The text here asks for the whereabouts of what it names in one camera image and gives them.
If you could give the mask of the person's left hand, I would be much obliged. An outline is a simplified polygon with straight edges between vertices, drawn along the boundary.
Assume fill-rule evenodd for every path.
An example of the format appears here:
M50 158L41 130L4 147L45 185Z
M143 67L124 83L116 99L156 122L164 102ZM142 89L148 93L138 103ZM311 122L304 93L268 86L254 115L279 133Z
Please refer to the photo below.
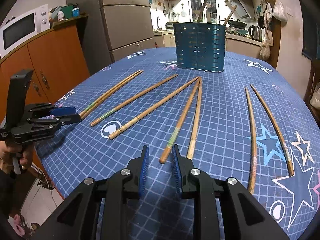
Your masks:
M9 174L14 169L12 159L13 157L17 157L18 154L21 154L19 159L20 165L23 169L28 169L33 163L33 151L34 144L23 147L13 141L1 141L1 170Z

